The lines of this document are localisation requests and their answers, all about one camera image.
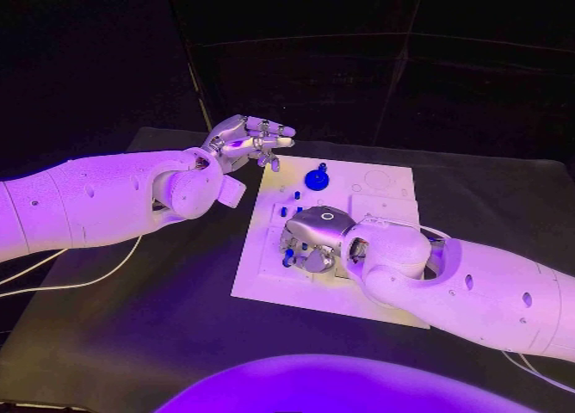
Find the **black background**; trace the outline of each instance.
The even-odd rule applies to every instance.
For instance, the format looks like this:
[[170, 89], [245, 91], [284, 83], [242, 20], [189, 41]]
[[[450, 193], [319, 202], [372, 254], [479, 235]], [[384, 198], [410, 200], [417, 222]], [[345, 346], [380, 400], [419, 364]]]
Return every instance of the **black background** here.
[[[214, 123], [550, 158], [575, 181], [575, 1], [0, 2], [0, 180], [124, 151], [141, 126], [206, 131], [198, 96]], [[0, 300], [0, 347], [29, 299]]]

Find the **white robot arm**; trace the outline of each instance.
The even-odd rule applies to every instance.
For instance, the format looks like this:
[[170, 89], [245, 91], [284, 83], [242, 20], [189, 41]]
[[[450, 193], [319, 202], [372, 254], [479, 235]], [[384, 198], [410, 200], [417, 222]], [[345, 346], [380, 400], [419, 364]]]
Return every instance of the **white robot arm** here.
[[289, 254], [284, 265], [323, 272], [338, 255], [378, 304], [483, 346], [575, 362], [575, 278], [486, 245], [430, 240], [419, 225], [395, 222], [367, 217], [356, 224], [328, 206], [305, 210], [286, 224], [281, 247], [305, 242], [313, 252]]
[[225, 174], [248, 158], [279, 170], [293, 128], [237, 115], [201, 148], [87, 157], [0, 182], [0, 262], [43, 250], [126, 241], [198, 218], [215, 200], [235, 207], [245, 186]]

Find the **small blue part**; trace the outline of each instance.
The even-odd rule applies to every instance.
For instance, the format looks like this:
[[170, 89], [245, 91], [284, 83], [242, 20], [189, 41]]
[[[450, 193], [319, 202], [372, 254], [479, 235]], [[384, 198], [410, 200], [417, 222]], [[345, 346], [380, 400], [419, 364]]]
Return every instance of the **small blue part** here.
[[284, 261], [283, 261], [283, 264], [284, 264], [284, 267], [286, 267], [286, 268], [292, 267], [292, 264], [289, 263], [289, 261], [290, 261], [290, 258], [292, 258], [293, 256], [294, 256], [294, 250], [293, 250], [292, 248], [289, 248], [289, 249], [286, 250]]
[[318, 170], [312, 170], [305, 177], [305, 184], [313, 191], [323, 191], [329, 185], [328, 165], [322, 163]]

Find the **blue object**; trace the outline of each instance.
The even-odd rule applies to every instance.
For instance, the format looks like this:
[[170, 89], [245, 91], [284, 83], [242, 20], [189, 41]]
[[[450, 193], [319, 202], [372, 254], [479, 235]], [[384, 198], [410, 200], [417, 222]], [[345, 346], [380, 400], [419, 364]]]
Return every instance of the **blue object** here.
[[318, 170], [312, 170], [305, 177], [305, 184], [313, 191], [323, 191], [329, 185], [328, 165], [322, 163]]
[[284, 255], [284, 261], [281, 262], [284, 264], [284, 267], [289, 268], [292, 267], [292, 264], [289, 263], [290, 258], [294, 256], [294, 250], [289, 248], [286, 250], [286, 255]]

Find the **gray table surface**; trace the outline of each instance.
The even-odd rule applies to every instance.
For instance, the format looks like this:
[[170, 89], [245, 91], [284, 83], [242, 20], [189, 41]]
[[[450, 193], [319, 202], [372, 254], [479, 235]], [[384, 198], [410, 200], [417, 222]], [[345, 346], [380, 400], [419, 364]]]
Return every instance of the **gray table surface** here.
[[[143, 128], [128, 151], [183, 149], [204, 138]], [[575, 187], [561, 163], [325, 142], [299, 142], [280, 153], [413, 167], [424, 225], [575, 275]], [[535, 410], [575, 411], [574, 395], [445, 331], [231, 297], [261, 175], [254, 163], [242, 167], [240, 207], [217, 203], [201, 219], [147, 235], [108, 280], [36, 294], [0, 352], [0, 399], [101, 413], [152, 411], [247, 361], [323, 353], [417, 367]], [[68, 251], [43, 285], [101, 276], [133, 243]], [[575, 386], [575, 365], [544, 358], [534, 364]]]

